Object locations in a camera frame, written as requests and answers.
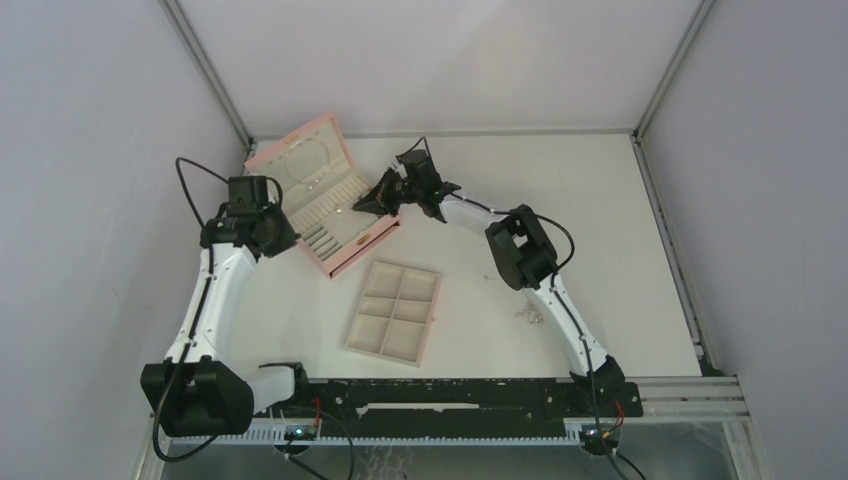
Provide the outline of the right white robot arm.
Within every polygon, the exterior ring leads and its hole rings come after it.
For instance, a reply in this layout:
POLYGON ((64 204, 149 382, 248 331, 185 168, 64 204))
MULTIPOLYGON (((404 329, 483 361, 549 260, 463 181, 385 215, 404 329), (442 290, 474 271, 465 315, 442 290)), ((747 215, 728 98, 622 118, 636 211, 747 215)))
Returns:
POLYGON ((397 156, 395 166, 353 208, 396 217, 406 204, 418 206, 429 218, 483 236, 503 282, 522 292, 560 333, 582 410, 602 416, 616 405, 625 375, 591 333, 566 290, 561 276, 565 264, 544 229, 547 223, 555 226, 555 221, 526 204, 506 209, 472 199, 459 185, 443 180, 431 155, 422 149, 397 156))

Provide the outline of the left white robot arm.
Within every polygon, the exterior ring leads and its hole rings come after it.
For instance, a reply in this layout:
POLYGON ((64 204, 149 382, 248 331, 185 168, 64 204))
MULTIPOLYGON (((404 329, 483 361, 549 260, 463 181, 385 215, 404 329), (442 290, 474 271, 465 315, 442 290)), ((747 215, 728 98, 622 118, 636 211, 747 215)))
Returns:
POLYGON ((244 375, 229 365, 239 306, 257 264, 293 248, 299 236, 281 208, 277 180, 251 175, 227 184, 227 201, 202 224, 200 269, 183 323, 164 360, 145 365, 140 377, 159 428, 172 438, 242 434, 273 405, 298 417, 313 401, 295 363, 260 365, 244 375))

